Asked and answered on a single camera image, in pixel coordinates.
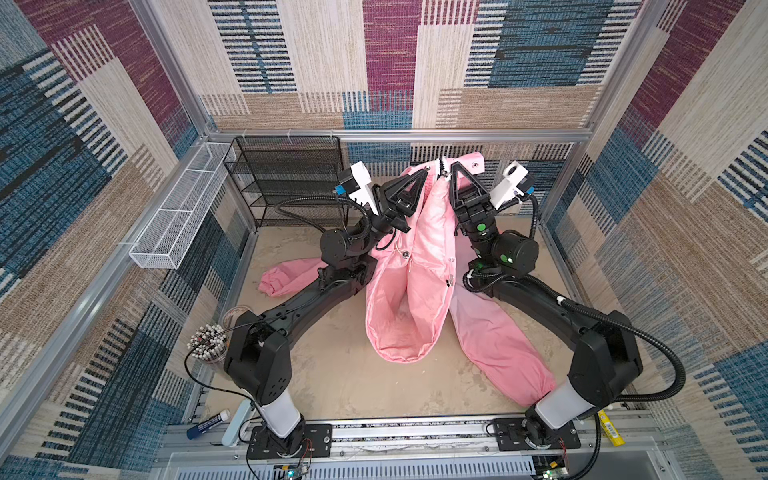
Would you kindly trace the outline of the pink hooded zip jacket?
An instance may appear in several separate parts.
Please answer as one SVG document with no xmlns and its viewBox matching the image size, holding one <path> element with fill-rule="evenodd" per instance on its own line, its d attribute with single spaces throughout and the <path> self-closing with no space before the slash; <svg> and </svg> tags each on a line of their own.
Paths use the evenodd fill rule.
<svg viewBox="0 0 768 480">
<path fill-rule="evenodd" d="M 452 319 L 467 358 L 501 393 L 529 407 L 555 388 L 555 377 L 510 315 L 462 284 L 476 255 L 454 232 L 447 178 L 453 162 L 422 164 L 427 179 L 410 231 L 373 254 L 378 264 L 366 287 L 367 336 L 384 360 L 410 364 L 433 349 Z"/>
</svg>

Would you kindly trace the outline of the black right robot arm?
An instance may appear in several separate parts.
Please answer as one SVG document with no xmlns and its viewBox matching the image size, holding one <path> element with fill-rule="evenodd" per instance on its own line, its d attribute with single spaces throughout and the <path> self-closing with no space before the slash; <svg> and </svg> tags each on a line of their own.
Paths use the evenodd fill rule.
<svg viewBox="0 0 768 480">
<path fill-rule="evenodd" d="M 511 168 L 512 192 L 489 192 L 461 162 L 450 167 L 449 200 L 458 228 L 476 257 L 462 283 L 472 293 L 512 305 L 554 333 L 572 351 L 565 381 L 526 411 L 513 433 L 532 449 L 563 439 L 576 419 L 615 402 L 657 402 L 678 394 L 686 382 L 681 359 L 661 340 L 632 325 L 618 312 L 608 314 L 567 298 L 533 276 L 539 245 L 535 234 L 499 231 L 497 209 L 517 200 L 533 201 L 533 180 L 520 165 Z M 644 341 L 671 364 L 674 378 L 659 392 L 629 394 L 643 372 L 637 343 Z"/>
</svg>

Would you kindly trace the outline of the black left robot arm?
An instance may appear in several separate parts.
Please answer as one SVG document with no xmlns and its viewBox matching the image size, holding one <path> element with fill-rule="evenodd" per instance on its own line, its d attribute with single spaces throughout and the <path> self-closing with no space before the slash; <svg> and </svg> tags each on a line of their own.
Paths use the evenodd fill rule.
<svg viewBox="0 0 768 480">
<path fill-rule="evenodd" d="M 295 197 L 276 205 L 283 215 L 294 204 L 345 204 L 361 217 L 352 226 L 324 230 L 320 237 L 323 267 L 310 284 L 287 301 L 261 314 L 246 311 L 235 321 L 223 368 L 251 398 L 262 419 L 252 433 L 247 459 L 291 458 L 308 452 L 313 437 L 324 439 L 329 427 L 308 427 L 295 407 L 288 385 L 292 378 L 291 349 L 318 320 L 362 291 L 372 280 L 377 260 L 371 254 L 394 231 L 406 233 L 416 211 L 427 173 L 419 170 L 372 188 L 365 204 L 352 199 L 361 181 L 347 176 L 334 195 Z"/>
</svg>

